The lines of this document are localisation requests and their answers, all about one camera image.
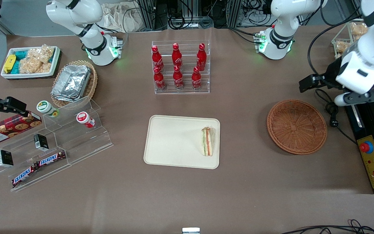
walkers cookie box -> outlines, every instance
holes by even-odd
[[[0,142],[41,124],[40,116],[28,111],[28,116],[16,114],[0,121]]]

wicker basket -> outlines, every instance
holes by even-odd
[[[90,77],[89,77],[89,82],[87,83],[85,92],[83,94],[84,97],[89,96],[89,98],[92,98],[93,94],[95,94],[96,85],[98,84],[98,75],[96,74],[96,71],[95,71],[95,68],[93,67],[93,65],[90,64],[89,62],[81,61],[81,60],[70,62],[68,65],[85,65],[85,66],[87,66],[88,68],[90,68],[92,70],[92,72],[90,74]],[[53,87],[56,85],[56,83],[58,81],[58,77],[60,76],[60,73],[63,71],[63,69],[65,67],[66,66],[64,66],[58,72],[58,74],[56,76],[56,79],[55,79],[55,81],[53,83]],[[52,100],[53,100],[53,103],[56,104],[56,106],[58,106],[59,108],[62,107],[62,106],[65,106],[65,105],[67,105],[69,103],[71,103],[71,102],[67,102],[67,101],[57,100],[53,96],[52,96]]]
[[[312,154],[327,138],[327,126],[320,112],[299,100],[277,103],[269,111],[267,126],[273,141],[293,154]]]

brown table surface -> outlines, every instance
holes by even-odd
[[[374,195],[354,144],[329,127],[321,150],[291,155],[274,144],[266,129],[268,111],[284,99],[311,103],[328,122],[314,91],[300,94],[298,89],[298,81],[312,73],[307,48],[322,29],[299,28],[292,50],[278,61],[256,54],[251,43],[229,30],[130,34],[122,59],[95,67],[94,100],[114,146],[17,193],[0,176],[0,233],[172,234],[200,227],[204,234],[274,234],[309,225],[347,225],[348,219],[374,228]],[[333,61],[330,41],[336,33],[326,33],[313,47],[318,71]],[[156,96],[151,41],[197,39],[211,40],[210,94]],[[88,60],[76,36],[7,37],[8,48],[43,43],[61,48],[61,67]],[[14,96],[35,111],[37,102],[50,100],[52,82],[0,77],[0,97]],[[144,163],[148,120],[155,114],[217,118],[219,167]],[[337,118],[352,136],[342,108]]]

teal package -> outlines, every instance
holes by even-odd
[[[27,56],[27,51],[26,50],[16,51],[15,56],[16,56],[17,60],[21,60],[21,59],[23,59]]]
[[[19,74],[19,61],[15,61],[14,66],[12,67],[11,74]]]

coca-cola bottle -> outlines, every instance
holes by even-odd
[[[200,75],[198,67],[194,67],[193,75],[191,75],[191,82],[193,90],[200,90],[202,88],[202,75]]]
[[[154,67],[159,67],[162,70],[164,68],[164,63],[162,62],[162,56],[158,51],[158,47],[156,45],[153,45],[151,47],[151,50],[153,51]]]
[[[205,45],[200,43],[199,52],[197,52],[197,67],[199,71],[204,71],[206,67],[207,54],[205,51]]]
[[[174,74],[172,74],[172,78],[174,79],[174,86],[177,90],[184,88],[183,74],[180,72],[180,66],[174,66]]]
[[[172,63],[174,66],[179,66],[180,71],[183,71],[183,57],[181,55],[181,52],[178,50],[178,44],[174,43],[172,45]]]
[[[156,83],[157,90],[165,90],[164,76],[161,74],[161,69],[158,66],[154,68],[154,82]]]

